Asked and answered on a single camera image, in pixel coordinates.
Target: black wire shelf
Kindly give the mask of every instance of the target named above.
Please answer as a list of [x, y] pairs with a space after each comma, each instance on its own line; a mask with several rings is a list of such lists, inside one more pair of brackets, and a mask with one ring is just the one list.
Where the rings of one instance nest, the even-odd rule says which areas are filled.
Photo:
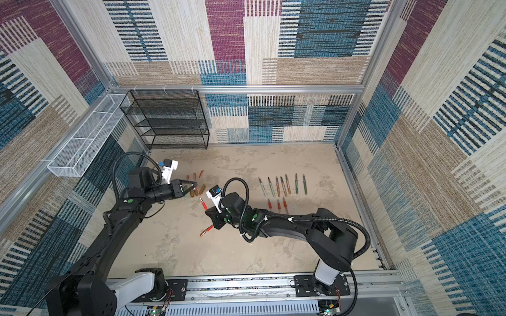
[[129, 91], [121, 110], [149, 149], [207, 149], [209, 127], [197, 91]]

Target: mesh basket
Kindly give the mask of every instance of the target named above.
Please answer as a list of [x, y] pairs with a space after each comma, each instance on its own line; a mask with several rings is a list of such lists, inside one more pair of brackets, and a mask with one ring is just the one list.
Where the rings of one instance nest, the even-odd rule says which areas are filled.
[[207, 149], [209, 128], [198, 92], [129, 91], [121, 110], [149, 149]]
[[108, 94], [56, 154], [48, 169], [55, 176], [81, 177], [122, 117], [125, 95]]

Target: wall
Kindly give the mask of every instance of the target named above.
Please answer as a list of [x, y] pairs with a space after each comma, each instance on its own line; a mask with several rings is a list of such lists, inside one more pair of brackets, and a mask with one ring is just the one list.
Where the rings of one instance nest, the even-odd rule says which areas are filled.
[[[359, 84], [389, 0], [70, 0], [119, 85]], [[341, 96], [207, 95], [210, 143], [333, 141]]]
[[0, 204], [104, 91], [49, 1], [0, 1]]
[[[20, 306], [34, 306], [49, 277], [65, 273], [86, 252], [103, 228], [102, 213], [115, 202], [113, 161], [141, 150], [135, 131], [122, 118], [83, 177], [50, 176], [0, 239], [0, 310], [27, 312]], [[127, 172], [138, 165], [136, 156], [122, 160], [116, 174], [119, 190], [128, 184]]]
[[[2, 203], [104, 87], [49, 1], [0, 1], [0, 8]], [[110, 165], [121, 153], [140, 150], [136, 141], [133, 128], [120, 121], [82, 178], [51, 175], [2, 234], [2, 315], [28, 312], [48, 277], [86, 251], [102, 229], [102, 212], [114, 203]], [[124, 160], [120, 186], [137, 164]]]
[[506, 314], [506, 2], [409, 0], [343, 151], [420, 315]]
[[201, 97], [209, 143], [333, 142], [352, 101], [348, 95]]

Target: aluminum rail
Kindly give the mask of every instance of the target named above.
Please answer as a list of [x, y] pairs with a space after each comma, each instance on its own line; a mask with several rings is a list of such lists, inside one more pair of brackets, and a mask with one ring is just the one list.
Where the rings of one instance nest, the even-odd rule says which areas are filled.
[[324, 85], [131, 85], [113, 87], [112, 93], [126, 94], [130, 90], [191, 89], [205, 94], [359, 94], [361, 84]]
[[[341, 296], [343, 305], [350, 304], [353, 299], [354, 285], [351, 275], [347, 275], [350, 283], [350, 295]], [[253, 274], [231, 276], [202, 277], [170, 277], [166, 279], [187, 279], [188, 284], [185, 301], [171, 302], [167, 315], [263, 315], [263, 314], [311, 314], [318, 309], [318, 300], [335, 300], [336, 296], [297, 297], [295, 289], [290, 285], [295, 275], [312, 275], [312, 273], [284, 274]], [[365, 270], [355, 271], [358, 285], [358, 303], [368, 304], [374, 309], [376, 303], [388, 302], [397, 309], [398, 315], [414, 316], [416, 312], [409, 307], [409, 293], [403, 285], [402, 278], [396, 270]], [[119, 279], [108, 279], [112, 284]], [[129, 309], [135, 315], [144, 315], [151, 309], [149, 306], [161, 303], [130, 303]], [[258, 310], [258, 307], [269, 307]], [[127, 316], [126, 310], [117, 311], [118, 316]]]
[[44, 184], [51, 172], [48, 165], [61, 148], [69, 141], [81, 125], [88, 119], [93, 111], [100, 105], [102, 100], [109, 94], [104, 92], [95, 102], [86, 110], [86, 112], [77, 120], [74, 125], [65, 133], [64, 136], [54, 145], [37, 166], [25, 177], [23, 182], [14, 190], [14, 192], [0, 205], [0, 236], [9, 227], [9, 224], [16, 218], [19, 212], [26, 206], [30, 199], [37, 193]]
[[65, 0], [49, 0], [53, 5], [56, 12], [62, 19], [63, 23], [67, 27], [70, 35], [74, 38], [80, 51], [90, 64], [93, 71], [96, 73], [100, 82], [104, 85], [105, 89], [110, 89], [113, 85], [116, 85], [109, 71], [105, 68], [105, 65], [100, 61], [97, 54], [91, 47], [90, 43], [86, 39], [86, 36], [81, 31], [76, 19], [74, 18], [71, 10], [68, 7], [67, 1]]
[[379, 239], [376, 236], [376, 230], [373, 228], [372, 222], [365, 210], [364, 203], [361, 199], [361, 197], [358, 195], [358, 188], [356, 186], [355, 180], [353, 178], [353, 174], [351, 173], [351, 169], [348, 166], [348, 163], [346, 162], [346, 159], [344, 157], [344, 154], [340, 148], [335, 148], [335, 154], [338, 157], [339, 164], [341, 165], [341, 169], [343, 170], [343, 174], [345, 175], [346, 182], [348, 184], [348, 188], [350, 188], [351, 195], [353, 197], [353, 201], [355, 202], [355, 205], [357, 206], [358, 214], [360, 215], [360, 218], [362, 219], [362, 223], [365, 227], [365, 229], [369, 232], [369, 235], [371, 237], [371, 247], [376, 248], [376, 251], [378, 252], [378, 255], [380, 257], [381, 263], [384, 267], [387, 269], [390, 268], [388, 261], [385, 260], [385, 253], [383, 251], [383, 248], [381, 247], [381, 244], [379, 243]]
[[[387, 13], [388, 16], [385, 17], [387, 19], [385, 23], [385, 28], [383, 29], [383, 32], [381, 33], [381, 36], [378, 40], [377, 47], [374, 50], [374, 53], [372, 54], [371, 61], [369, 62], [369, 65], [367, 66], [367, 70], [364, 74], [364, 85], [365, 88], [369, 88], [370, 83], [368, 82], [369, 77], [372, 73], [376, 72], [376, 68], [378, 66], [379, 61], [381, 60], [381, 57], [383, 55], [383, 51], [386, 48], [386, 44], [388, 39], [390, 38], [390, 35], [394, 29], [394, 26], [398, 23], [398, 17], [401, 15], [402, 10], [406, 6], [407, 0], [395, 0], [394, 4], [392, 5], [392, 9]], [[356, 96], [354, 98], [354, 101], [352, 102], [352, 106], [350, 107], [350, 110], [348, 111], [348, 114], [346, 115], [345, 121], [343, 123], [343, 127], [341, 127], [341, 132], [339, 133], [337, 146], [341, 147], [345, 141], [346, 135], [348, 134], [348, 131], [350, 130], [351, 124], [353, 120], [355, 119], [355, 115], [357, 114], [358, 109], [360, 108], [360, 104], [362, 103], [362, 96]]]

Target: floor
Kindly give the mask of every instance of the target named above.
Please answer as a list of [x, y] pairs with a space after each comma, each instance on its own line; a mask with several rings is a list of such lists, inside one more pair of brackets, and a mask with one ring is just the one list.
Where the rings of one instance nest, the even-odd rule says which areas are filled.
[[[267, 198], [270, 198], [273, 211], [277, 211], [278, 197], [272, 197], [267, 177], [271, 178], [276, 190], [276, 176], [288, 174], [291, 195], [286, 201], [290, 214], [315, 213], [323, 207], [339, 217], [361, 222], [332, 144], [155, 150], [151, 156], [157, 161], [169, 158], [179, 162], [173, 179], [184, 179], [194, 172], [198, 177], [204, 170], [202, 178], [197, 179], [199, 189], [203, 184], [208, 189], [216, 184], [223, 187], [228, 179], [241, 177], [249, 186], [249, 205], [268, 208]], [[295, 194], [295, 173], [299, 177], [299, 194]], [[304, 194], [302, 174], [306, 175], [307, 195]], [[267, 197], [258, 177], [266, 187]], [[244, 197], [241, 183], [234, 182], [227, 192], [235, 190]], [[201, 196], [207, 206], [213, 205], [205, 194]], [[200, 232], [211, 224], [198, 198], [187, 195], [167, 201], [160, 213], [145, 219], [131, 234], [109, 277], [128, 277], [143, 267], [161, 267], [166, 276], [311, 272], [318, 261], [314, 250], [304, 241], [271, 237], [257, 238], [248, 244], [239, 235], [239, 230], [231, 225], [219, 231], [212, 229], [200, 237]], [[363, 243], [364, 238], [359, 233], [356, 249]], [[372, 250], [355, 259], [352, 267], [355, 270], [377, 270]]]

